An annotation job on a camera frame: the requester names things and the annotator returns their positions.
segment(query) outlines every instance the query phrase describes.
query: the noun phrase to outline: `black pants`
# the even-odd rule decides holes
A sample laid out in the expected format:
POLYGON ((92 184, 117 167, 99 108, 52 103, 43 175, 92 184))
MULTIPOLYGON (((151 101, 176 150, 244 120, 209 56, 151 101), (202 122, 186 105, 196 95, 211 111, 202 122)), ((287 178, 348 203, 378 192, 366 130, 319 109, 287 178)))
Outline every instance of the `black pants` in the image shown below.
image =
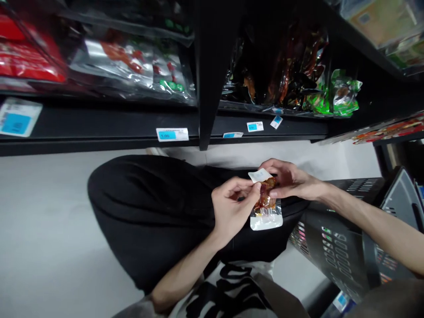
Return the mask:
MULTIPOLYGON (((248 170, 194 167, 154 155, 128 155, 97 168, 88 195, 110 248, 135 285, 150 293, 159 280, 214 227, 211 192, 248 170)), ((282 202, 283 226, 253 231, 249 221, 222 249, 221 261, 272 261, 286 249, 308 202, 282 202)))

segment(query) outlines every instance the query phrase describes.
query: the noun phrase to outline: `price tag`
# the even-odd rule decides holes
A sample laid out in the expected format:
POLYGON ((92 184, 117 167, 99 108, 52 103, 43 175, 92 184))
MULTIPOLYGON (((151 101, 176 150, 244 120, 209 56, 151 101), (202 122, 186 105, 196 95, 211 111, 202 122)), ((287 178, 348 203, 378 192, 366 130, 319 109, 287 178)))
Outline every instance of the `price tag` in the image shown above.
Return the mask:
POLYGON ((277 129, 278 126, 280 126, 282 121, 283 119, 280 116, 275 116, 273 121, 271 122, 271 126, 277 129))
POLYGON ((253 122, 253 123, 247 123, 247 131, 248 132, 254 132, 254 131, 261 131, 264 130, 264 124, 261 121, 253 122))
POLYGON ((243 137, 242 132, 226 132, 223 136, 223 138, 241 138, 243 137))
POLYGON ((29 137, 43 105, 9 97, 0 109, 0 134, 29 137))
POLYGON ((156 128, 159 141, 187 141, 189 131, 187 128, 156 128))
POLYGON ((339 312, 343 312, 346 309, 348 302, 349 300, 346 299, 344 293, 341 291, 333 301, 333 305, 339 310, 339 312))

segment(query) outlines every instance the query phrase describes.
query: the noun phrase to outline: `hand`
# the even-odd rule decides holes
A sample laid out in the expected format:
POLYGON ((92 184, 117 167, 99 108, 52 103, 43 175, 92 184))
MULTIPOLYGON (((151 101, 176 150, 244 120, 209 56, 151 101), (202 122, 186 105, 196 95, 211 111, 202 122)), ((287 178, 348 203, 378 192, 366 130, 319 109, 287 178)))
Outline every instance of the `hand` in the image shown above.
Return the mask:
POLYGON ((297 196, 305 200, 318 200, 325 190, 325 182, 312 177, 295 164, 270 159, 261 164, 271 174, 277 174, 278 187, 269 192, 270 197, 285 198, 297 196))
POLYGON ((224 248, 242 229, 261 196, 261 184, 238 177, 231 178, 212 191, 215 212, 214 232, 219 238, 220 248, 224 248))

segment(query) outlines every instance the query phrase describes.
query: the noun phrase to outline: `white floor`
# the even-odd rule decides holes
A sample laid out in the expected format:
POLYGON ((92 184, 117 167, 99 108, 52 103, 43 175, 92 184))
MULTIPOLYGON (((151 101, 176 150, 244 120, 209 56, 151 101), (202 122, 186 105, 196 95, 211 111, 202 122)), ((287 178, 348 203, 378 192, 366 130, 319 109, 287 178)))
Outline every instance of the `white floor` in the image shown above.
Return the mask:
MULTIPOLYGON (((271 157, 321 179, 380 176, 372 145, 319 146, 308 141, 169 148, 194 165, 258 167, 271 157)), ((109 159, 144 150, 0 158, 0 317, 110 317, 137 301, 88 201, 90 173, 109 159)), ((304 305, 326 278, 288 245, 275 281, 304 305)))

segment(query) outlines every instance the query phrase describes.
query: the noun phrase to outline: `black print on shirt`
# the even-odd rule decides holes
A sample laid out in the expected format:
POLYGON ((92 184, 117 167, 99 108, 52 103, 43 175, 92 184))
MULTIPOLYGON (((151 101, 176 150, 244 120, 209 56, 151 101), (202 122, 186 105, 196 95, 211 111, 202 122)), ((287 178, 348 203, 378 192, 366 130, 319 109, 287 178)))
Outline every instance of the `black print on shirt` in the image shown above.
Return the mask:
POLYGON ((251 268, 240 268, 234 265, 226 264, 220 271, 220 279, 216 286, 209 282, 201 284, 195 294, 194 299, 186 308, 187 318, 200 317, 202 309, 208 302, 214 305, 205 314, 205 318, 215 318, 219 312, 223 312, 223 318, 234 317, 248 309, 271 309, 270 304, 265 298, 263 291, 256 285, 250 276, 251 268), (226 279, 238 280, 231 283, 226 279), (225 292, 233 291, 241 286, 243 289, 233 297, 225 292))

